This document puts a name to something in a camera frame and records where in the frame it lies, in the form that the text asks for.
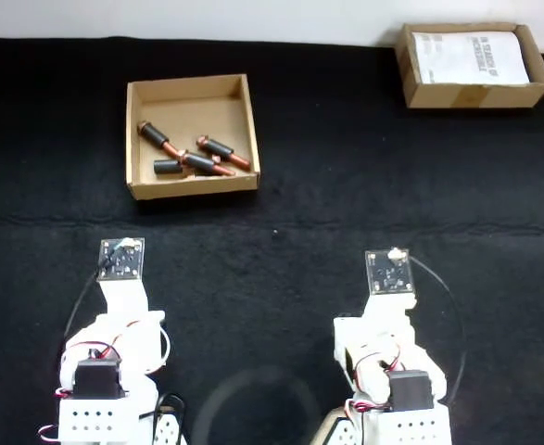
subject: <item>white wall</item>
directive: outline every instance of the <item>white wall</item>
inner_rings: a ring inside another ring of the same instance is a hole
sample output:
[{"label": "white wall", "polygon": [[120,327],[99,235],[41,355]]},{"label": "white wall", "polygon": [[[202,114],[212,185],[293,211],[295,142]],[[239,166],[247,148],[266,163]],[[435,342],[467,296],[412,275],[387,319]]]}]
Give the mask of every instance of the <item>white wall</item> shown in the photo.
[{"label": "white wall", "polygon": [[544,0],[0,0],[0,37],[213,39],[390,45],[403,22],[526,23]]}]

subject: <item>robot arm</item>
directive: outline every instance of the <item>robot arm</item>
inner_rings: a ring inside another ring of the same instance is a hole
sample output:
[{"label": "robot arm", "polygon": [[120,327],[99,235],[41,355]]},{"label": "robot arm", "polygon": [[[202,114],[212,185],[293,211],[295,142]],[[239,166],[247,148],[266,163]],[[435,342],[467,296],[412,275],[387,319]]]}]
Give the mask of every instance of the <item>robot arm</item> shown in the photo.
[{"label": "robot arm", "polygon": [[[56,390],[59,420],[40,429],[44,441],[152,445],[160,439],[185,444],[180,433],[184,407],[164,413],[166,401],[147,376],[166,364],[171,341],[161,326],[164,311],[148,309],[143,266],[143,238],[101,242],[96,281],[108,310],[66,342],[61,388]],[[48,437],[49,429],[56,430],[56,439]]]},{"label": "robot arm", "polygon": [[334,319],[335,360],[353,391],[313,445],[450,445],[445,374],[415,343],[416,304],[407,250],[366,253],[370,297],[361,317]]}]

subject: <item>cardboard box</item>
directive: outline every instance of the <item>cardboard box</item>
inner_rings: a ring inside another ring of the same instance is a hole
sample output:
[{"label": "cardboard box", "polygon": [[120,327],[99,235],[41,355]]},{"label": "cardboard box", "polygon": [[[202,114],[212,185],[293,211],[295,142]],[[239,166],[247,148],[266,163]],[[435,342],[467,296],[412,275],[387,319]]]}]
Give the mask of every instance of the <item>cardboard box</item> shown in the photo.
[{"label": "cardboard box", "polygon": [[[168,157],[138,135],[140,121],[152,122],[178,149],[195,153],[200,153],[196,139],[207,134],[249,159],[251,172],[224,163],[236,176],[157,176],[154,160]],[[135,199],[258,188],[259,155],[245,74],[128,83],[125,126],[125,176]]]},{"label": "cardboard box", "polygon": [[[519,40],[530,83],[526,85],[463,85],[422,83],[413,32],[514,32]],[[409,108],[532,108],[544,96],[544,61],[526,25],[472,23],[410,25],[396,45],[403,93]]]}]

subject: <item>black felt mat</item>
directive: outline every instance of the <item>black felt mat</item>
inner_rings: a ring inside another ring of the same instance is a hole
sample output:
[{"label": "black felt mat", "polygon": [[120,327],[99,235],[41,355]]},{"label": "black felt mat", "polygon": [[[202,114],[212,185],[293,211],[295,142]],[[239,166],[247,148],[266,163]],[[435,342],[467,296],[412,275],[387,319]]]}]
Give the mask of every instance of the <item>black felt mat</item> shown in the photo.
[{"label": "black felt mat", "polygon": [[[125,84],[236,72],[250,83],[260,191],[134,202]],[[455,443],[544,441],[544,101],[409,111],[388,49],[0,41],[0,443],[37,443],[55,420],[60,329],[99,240],[125,235],[146,238],[145,287],[176,346],[157,379],[186,398],[190,436],[210,396],[240,381],[209,444],[306,443],[349,395],[332,318],[362,308],[362,252],[400,245],[466,318]],[[453,377],[450,306],[415,276],[418,340]],[[103,307],[96,291],[77,326]]]}]

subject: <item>black circuit board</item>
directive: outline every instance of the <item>black circuit board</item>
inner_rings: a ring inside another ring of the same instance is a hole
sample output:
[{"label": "black circuit board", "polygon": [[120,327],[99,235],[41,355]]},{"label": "black circuit board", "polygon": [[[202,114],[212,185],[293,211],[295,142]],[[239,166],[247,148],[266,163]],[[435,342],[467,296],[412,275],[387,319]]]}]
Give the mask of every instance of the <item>black circuit board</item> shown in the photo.
[{"label": "black circuit board", "polygon": [[371,295],[413,292],[410,256],[407,250],[396,259],[389,258],[389,250],[367,251],[366,273]]},{"label": "black circuit board", "polygon": [[[135,280],[142,277],[144,267],[144,239],[134,238],[134,246],[118,248],[108,263],[98,275],[98,281],[108,280]],[[118,245],[120,239],[103,239],[99,262]]]}]

